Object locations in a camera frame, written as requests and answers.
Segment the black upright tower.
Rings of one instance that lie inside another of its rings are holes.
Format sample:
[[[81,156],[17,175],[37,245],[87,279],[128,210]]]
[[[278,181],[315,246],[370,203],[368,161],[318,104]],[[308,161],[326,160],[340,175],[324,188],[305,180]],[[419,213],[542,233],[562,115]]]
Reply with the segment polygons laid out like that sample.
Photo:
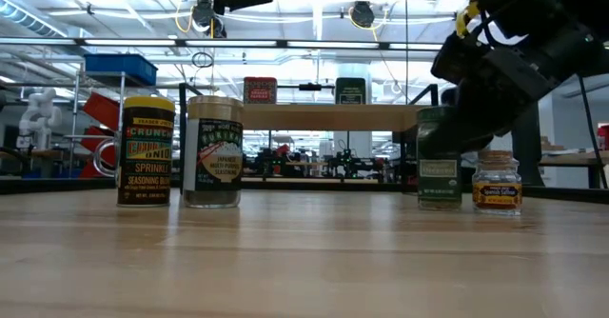
[[[512,150],[519,161],[519,175],[526,186],[543,187],[539,162],[541,160],[541,140],[539,106],[532,105],[515,122],[511,131]]]

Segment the blue plastic bin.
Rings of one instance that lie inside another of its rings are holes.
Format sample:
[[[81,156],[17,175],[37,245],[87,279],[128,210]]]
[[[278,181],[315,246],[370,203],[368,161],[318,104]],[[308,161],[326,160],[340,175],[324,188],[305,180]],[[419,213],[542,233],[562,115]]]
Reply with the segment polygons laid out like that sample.
[[[85,58],[85,75],[102,84],[120,86],[122,74],[126,86],[155,86],[157,68],[140,54],[89,53]]]

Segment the wooden background workbench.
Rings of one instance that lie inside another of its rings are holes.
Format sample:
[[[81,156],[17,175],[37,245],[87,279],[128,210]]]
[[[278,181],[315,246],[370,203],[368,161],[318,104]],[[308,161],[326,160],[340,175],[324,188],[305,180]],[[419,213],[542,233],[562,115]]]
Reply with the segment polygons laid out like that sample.
[[[579,152],[542,156],[541,167],[584,168],[587,169],[587,186],[589,189],[602,189],[601,167],[594,152]]]

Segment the black aluminium rig frame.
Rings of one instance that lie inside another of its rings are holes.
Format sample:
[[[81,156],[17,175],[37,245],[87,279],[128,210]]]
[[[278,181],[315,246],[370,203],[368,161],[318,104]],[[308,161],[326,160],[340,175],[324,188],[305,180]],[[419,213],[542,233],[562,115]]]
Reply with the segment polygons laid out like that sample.
[[[0,195],[35,192],[114,189],[111,179],[0,179]],[[255,190],[317,190],[317,191],[380,191],[416,192],[417,187],[401,184],[351,182],[243,182],[242,189]],[[523,186],[524,197],[609,205],[609,189],[569,189]]]

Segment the small cork-lidded saffron glass jar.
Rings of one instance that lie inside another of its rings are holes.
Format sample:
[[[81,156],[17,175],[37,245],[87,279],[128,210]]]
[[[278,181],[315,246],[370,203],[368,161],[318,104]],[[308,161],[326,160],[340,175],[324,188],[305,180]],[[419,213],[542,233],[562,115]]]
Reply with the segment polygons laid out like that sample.
[[[478,152],[472,176],[472,200],[475,211],[518,216],[522,206],[522,183],[519,162],[507,150]]]

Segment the clear glass measuring cup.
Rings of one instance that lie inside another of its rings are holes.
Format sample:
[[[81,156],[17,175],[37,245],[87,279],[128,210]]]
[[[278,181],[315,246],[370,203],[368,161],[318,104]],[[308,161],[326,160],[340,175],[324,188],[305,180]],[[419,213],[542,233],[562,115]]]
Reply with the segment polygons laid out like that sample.
[[[101,142],[93,152],[93,166],[105,177],[117,178],[118,143],[115,139]]]

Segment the yellow-lidded chili onion seasoning jar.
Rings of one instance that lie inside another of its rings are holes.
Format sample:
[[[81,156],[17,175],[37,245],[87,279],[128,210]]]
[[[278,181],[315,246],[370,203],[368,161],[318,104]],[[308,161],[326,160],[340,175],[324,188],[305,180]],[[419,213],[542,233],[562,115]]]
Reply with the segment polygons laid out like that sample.
[[[170,203],[175,105],[161,97],[124,101],[117,173],[117,204],[165,207]]]

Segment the red plastic bin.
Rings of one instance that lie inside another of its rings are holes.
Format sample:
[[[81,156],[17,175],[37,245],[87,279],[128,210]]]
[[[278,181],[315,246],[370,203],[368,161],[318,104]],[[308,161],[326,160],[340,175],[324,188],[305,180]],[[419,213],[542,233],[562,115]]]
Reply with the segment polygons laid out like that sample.
[[[108,129],[116,131],[119,125],[119,108],[117,101],[93,92],[83,106],[83,111]]]
[[[114,136],[114,132],[111,129],[104,129],[95,126],[90,126],[85,130],[85,135],[94,135],[94,138],[83,138],[80,142],[81,146],[85,149],[94,152],[99,144],[104,142],[102,136]],[[110,169],[114,169],[115,163],[115,149],[114,147],[108,147],[102,152],[103,165],[109,166]],[[92,159],[88,159],[85,163],[84,168],[80,173],[80,178],[101,178],[103,174],[99,172],[93,165]]]

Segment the green black pepper tin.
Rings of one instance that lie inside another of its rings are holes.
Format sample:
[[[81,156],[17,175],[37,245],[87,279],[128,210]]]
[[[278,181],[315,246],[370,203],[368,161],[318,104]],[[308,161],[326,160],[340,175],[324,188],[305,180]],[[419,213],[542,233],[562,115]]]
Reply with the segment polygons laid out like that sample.
[[[366,84],[363,78],[339,77],[334,89],[338,105],[365,105]]]

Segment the red smoked paprika tin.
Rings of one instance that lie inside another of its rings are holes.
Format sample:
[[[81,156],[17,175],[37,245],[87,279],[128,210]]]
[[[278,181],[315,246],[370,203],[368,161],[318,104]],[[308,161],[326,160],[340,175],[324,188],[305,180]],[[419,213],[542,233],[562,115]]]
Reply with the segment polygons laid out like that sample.
[[[275,104],[277,102],[277,79],[274,77],[244,78],[245,104]]]

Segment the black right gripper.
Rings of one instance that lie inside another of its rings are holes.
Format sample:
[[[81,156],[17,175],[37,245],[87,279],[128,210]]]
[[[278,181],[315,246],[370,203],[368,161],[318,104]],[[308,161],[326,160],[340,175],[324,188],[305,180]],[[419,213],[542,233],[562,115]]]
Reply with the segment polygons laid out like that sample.
[[[419,153],[461,154],[487,147],[555,87],[520,50],[491,48],[449,35],[431,72],[457,86],[419,117]]]

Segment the silver metal rack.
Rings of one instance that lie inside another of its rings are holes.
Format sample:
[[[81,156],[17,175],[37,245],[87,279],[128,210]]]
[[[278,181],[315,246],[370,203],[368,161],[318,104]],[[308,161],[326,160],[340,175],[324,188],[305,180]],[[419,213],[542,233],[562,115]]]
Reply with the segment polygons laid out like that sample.
[[[104,77],[105,83],[104,86],[107,88],[118,87],[119,88],[119,109],[117,112],[117,130],[115,131],[115,136],[119,137],[122,128],[122,116],[123,116],[123,107],[124,107],[124,97],[125,97],[125,89],[126,89],[126,79],[127,75],[122,72],[99,72],[99,71],[91,71],[85,72],[83,68],[80,68],[76,72],[76,77],[74,80],[74,90],[73,90],[73,98],[72,98],[72,111],[71,111],[71,134],[65,135],[65,138],[69,140],[69,175],[68,179],[72,178],[73,168],[74,168],[74,148],[75,141],[81,140],[83,138],[88,138],[88,135],[77,135],[76,134],[76,126],[78,122],[78,108],[79,108],[79,92],[81,88],[81,84],[85,83],[87,77]]]

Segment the beige-lidded furikake seasoning jar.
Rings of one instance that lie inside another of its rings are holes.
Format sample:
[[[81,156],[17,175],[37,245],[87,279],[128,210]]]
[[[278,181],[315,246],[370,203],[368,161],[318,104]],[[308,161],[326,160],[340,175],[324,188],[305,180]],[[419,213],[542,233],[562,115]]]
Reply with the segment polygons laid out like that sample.
[[[187,101],[182,202],[189,208],[236,208],[243,174],[244,104],[233,98]]]

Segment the green-lidded oregano glass jar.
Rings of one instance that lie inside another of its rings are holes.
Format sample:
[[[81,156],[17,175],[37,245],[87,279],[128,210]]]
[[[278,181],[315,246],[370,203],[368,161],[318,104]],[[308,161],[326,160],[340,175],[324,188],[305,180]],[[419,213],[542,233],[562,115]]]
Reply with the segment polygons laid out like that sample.
[[[437,152],[429,142],[431,133],[450,107],[430,107],[417,113],[418,205],[424,210],[458,211],[462,207],[461,156],[456,152]]]

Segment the black background bracket frame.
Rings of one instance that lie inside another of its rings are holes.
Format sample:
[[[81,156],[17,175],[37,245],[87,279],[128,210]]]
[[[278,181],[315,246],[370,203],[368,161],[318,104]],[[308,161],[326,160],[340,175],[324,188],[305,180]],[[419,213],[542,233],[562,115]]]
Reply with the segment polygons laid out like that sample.
[[[299,85],[278,85],[277,89],[298,89],[302,91],[321,91],[322,89],[335,89],[334,85],[320,85],[320,84],[299,84]]]

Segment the wooden shelf with black legs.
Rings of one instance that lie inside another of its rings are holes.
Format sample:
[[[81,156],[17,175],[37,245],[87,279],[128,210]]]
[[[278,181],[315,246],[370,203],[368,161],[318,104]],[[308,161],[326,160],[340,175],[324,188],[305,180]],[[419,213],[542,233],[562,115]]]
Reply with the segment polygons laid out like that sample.
[[[240,122],[244,129],[393,131],[403,133],[417,123],[419,105],[356,104],[245,104],[230,97],[203,95],[189,84],[179,85],[179,175],[175,184],[184,185],[187,120],[205,118]]]

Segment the black background robot station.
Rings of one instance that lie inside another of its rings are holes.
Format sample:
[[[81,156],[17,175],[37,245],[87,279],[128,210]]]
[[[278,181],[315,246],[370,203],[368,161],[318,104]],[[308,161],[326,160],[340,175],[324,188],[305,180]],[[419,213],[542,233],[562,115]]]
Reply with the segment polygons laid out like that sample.
[[[339,168],[343,169],[343,178],[357,178],[363,169],[364,162],[352,155],[351,149],[338,151],[336,156],[328,163],[335,176],[339,176]]]
[[[288,145],[283,145],[277,149],[262,149],[254,159],[256,173],[263,177],[283,175],[287,169],[288,154]]]

